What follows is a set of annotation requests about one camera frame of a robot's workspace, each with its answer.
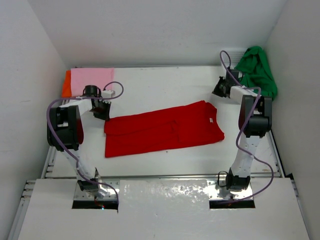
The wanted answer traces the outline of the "pink t shirt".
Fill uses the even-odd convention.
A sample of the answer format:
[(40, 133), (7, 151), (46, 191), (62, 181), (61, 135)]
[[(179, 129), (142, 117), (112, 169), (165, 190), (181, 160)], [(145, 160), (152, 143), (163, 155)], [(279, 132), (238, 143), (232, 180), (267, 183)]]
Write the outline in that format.
[(115, 69), (104, 67), (79, 67), (70, 70), (71, 96), (83, 95), (85, 86), (94, 85), (103, 90), (114, 80)]

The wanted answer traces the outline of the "orange t shirt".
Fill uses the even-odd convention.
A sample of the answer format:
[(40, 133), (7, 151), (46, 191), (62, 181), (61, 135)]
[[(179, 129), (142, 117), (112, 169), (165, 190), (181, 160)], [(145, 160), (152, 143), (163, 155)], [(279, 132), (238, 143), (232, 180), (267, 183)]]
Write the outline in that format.
[(65, 72), (65, 78), (62, 85), (61, 97), (62, 98), (69, 98), (72, 96), (71, 90), (71, 70), (67, 70)]

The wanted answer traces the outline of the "green t shirt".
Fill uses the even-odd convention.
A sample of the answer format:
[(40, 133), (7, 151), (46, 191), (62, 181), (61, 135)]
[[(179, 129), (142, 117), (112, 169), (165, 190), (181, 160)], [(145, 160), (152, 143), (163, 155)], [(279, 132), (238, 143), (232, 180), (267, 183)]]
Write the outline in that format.
[(261, 95), (274, 101), (278, 88), (272, 75), (267, 54), (260, 46), (249, 47), (235, 67), (243, 73), (240, 83), (248, 88), (259, 87)]

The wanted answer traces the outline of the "red t shirt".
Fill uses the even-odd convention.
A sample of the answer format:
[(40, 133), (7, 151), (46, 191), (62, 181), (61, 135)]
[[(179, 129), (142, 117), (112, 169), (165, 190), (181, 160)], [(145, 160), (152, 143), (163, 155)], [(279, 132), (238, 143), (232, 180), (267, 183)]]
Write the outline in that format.
[(104, 124), (105, 157), (181, 149), (223, 141), (217, 109), (204, 100), (135, 115)]

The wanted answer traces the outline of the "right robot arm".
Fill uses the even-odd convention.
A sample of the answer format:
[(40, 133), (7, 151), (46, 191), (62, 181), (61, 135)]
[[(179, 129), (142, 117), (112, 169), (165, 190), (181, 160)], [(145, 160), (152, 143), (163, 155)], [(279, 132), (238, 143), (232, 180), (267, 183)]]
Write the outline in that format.
[(272, 98), (261, 96), (252, 90), (236, 85), (233, 79), (221, 76), (212, 93), (240, 104), (238, 118), (238, 148), (235, 160), (225, 178), (225, 187), (231, 191), (248, 188), (251, 166), (261, 139), (272, 128)]

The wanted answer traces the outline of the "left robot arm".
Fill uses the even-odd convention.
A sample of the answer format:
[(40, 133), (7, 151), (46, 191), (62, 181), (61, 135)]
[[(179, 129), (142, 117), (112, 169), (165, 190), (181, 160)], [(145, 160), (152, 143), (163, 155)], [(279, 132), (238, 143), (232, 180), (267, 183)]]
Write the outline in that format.
[(91, 112), (95, 118), (108, 121), (113, 97), (114, 90), (87, 85), (81, 96), (71, 97), (68, 103), (56, 107), (53, 102), (46, 113), (48, 144), (67, 158), (76, 173), (80, 190), (101, 199), (110, 194), (110, 186), (102, 183), (97, 168), (80, 156), (84, 141), (81, 117)]

